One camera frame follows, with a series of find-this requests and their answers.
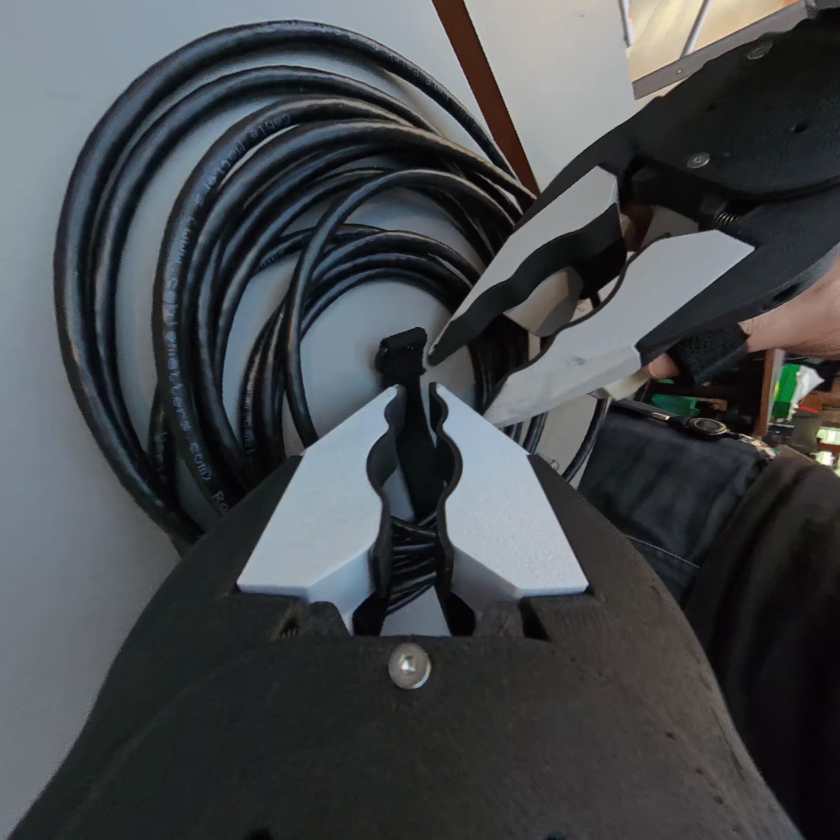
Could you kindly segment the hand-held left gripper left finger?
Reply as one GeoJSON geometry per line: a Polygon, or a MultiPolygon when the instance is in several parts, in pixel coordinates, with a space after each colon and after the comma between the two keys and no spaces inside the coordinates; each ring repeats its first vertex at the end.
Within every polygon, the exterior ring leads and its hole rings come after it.
{"type": "Polygon", "coordinates": [[[300,457],[240,573],[248,594],[330,603],[354,634],[353,615],[392,576],[392,514],[385,483],[396,472],[403,389],[394,385],[300,457]]]}

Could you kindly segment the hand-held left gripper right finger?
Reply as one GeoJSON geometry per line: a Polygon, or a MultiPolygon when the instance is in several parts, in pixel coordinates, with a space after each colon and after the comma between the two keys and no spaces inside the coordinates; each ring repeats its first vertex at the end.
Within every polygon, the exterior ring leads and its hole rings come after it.
{"type": "Polygon", "coordinates": [[[429,386],[437,472],[435,593],[446,636],[547,636],[536,599],[589,582],[534,459],[445,386],[429,386]]]}

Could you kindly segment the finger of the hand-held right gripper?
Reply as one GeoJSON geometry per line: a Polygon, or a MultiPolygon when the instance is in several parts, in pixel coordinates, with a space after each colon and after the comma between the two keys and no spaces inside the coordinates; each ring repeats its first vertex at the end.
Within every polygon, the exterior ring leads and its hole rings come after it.
{"type": "Polygon", "coordinates": [[[655,241],[628,262],[600,310],[507,377],[484,418],[499,427],[524,422],[637,373],[642,338],[752,252],[719,230],[655,241]]]}
{"type": "Polygon", "coordinates": [[[518,224],[430,344],[440,364],[505,316],[540,339],[568,324],[580,301],[597,297],[624,265],[617,180],[596,167],[518,224]]]}

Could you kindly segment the grey desk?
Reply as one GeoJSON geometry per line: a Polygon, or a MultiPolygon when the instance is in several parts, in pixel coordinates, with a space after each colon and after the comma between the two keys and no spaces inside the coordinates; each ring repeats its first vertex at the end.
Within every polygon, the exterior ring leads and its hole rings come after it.
{"type": "MultiPolygon", "coordinates": [[[[540,184],[634,111],[618,2],[465,2],[540,184]]],[[[432,2],[2,2],[2,838],[60,766],[124,638],[178,553],[120,486],[68,385],[53,253],[89,132],[147,67],[232,25],[305,18],[373,37],[480,118],[432,2]]],[[[187,137],[143,195],[119,290],[119,364],[145,440],[154,392],[154,269],[172,204],[237,107],[187,137]]],[[[376,283],[323,314],[302,345],[320,432],[377,392],[386,335],[445,310],[376,283]]]]}

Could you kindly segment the person's right hand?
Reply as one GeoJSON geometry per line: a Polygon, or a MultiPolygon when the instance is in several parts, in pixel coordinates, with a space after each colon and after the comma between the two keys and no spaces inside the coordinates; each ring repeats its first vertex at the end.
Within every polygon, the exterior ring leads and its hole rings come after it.
{"type": "Polygon", "coordinates": [[[839,261],[801,294],[729,328],[679,341],[653,360],[653,379],[682,376],[707,382],[751,353],[783,350],[827,361],[839,359],[839,261]]]}

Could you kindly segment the black key fob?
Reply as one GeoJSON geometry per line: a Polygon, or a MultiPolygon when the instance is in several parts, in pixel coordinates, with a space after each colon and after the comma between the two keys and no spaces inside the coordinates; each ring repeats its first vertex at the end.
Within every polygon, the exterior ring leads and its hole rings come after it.
{"type": "Polygon", "coordinates": [[[733,432],[726,424],[708,417],[671,416],[667,423],[698,439],[740,439],[740,435],[733,432]]]}

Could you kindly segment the green bin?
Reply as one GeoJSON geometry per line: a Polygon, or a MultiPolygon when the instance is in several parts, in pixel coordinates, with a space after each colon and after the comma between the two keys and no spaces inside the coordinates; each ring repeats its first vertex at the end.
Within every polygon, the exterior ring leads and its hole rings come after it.
{"type": "Polygon", "coordinates": [[[785,364],[775,387],[770,420],[772,422],[787,421],[802,401],[822,383],[823,378],[811,366],[785,364]]]}

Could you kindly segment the person's dark clothing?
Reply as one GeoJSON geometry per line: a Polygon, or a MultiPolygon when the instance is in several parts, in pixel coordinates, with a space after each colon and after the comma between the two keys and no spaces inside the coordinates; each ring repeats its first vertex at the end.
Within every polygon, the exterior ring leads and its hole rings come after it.
{"type": "Polygon", "coordinates": [[[838,838],[838,477],[734,433],[614,407],[579,491],[684,610],[793,823],[838,838]]]}

